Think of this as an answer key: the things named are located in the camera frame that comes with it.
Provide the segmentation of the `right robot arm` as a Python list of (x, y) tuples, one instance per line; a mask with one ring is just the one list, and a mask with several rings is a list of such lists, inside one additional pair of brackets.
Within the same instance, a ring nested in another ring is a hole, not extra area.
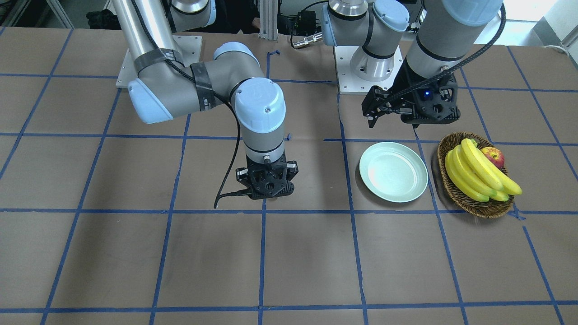
[(187, 64), (173, 37), (174, 31), (214, 23), (214, 0), (115, 0), (113, 5), (133, 59), (136, 78), (128, 91), (142, 121), (161, 123), (230, 105), (247, 156), (247, 167), (237, 170), (239, 180), (266, 185), (270, 175), (285, 182), (297, 174), (297, 163), (285, 156), (283, 91), (263, 75), (248, 47), (227, 42), (211, 61)]

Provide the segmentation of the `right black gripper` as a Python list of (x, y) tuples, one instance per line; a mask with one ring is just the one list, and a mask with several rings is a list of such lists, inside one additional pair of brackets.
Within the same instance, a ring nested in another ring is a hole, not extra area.
[(255, 162), (246, 156), (247, 168), (235, 169), (237, 182), (249, 186), (249, 181), (264, 181), (267, 177), (291, 181), (298, 173), (297, 161), (287, 161), (285, 152), (270, 163)]

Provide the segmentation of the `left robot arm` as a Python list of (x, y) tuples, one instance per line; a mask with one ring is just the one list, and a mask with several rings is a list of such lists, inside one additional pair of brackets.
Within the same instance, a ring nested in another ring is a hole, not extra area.
[(397, 0), (330, 0), (323, 6), (322, 37), (329, 46), (354, 46), (353, 73), (372, 82), (361, 104), (368, 126), (389, 114), (403, 123), (457, 121), (454, 72), (485, 53), (506, 22), (501, 0), (426, 0), (426, 15), (398, 72), (389, 68), (410, 27), (410, 13)]

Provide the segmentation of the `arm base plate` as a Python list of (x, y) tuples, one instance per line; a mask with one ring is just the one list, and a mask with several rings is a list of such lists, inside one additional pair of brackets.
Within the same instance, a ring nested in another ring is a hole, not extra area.
[[(190, 66), (200, 61), (203, 39), (195, 35), (173, 35), (177, 45), (177, 51), (180, 54), (179, 62), (184, 67)], [(127, 89), (128, 83), (137, 78), (137, 72), (134, 68), (134, 60), (130, 50), (126, 50), (126, 55), (118, 72), (116, 87)]]
[(403, 62), (399, 47), (384, 60), (368, 56), (361, 46), (336, 46), (334, 54), (341, 94), (365, 95), (372, 86), (388, 90)]

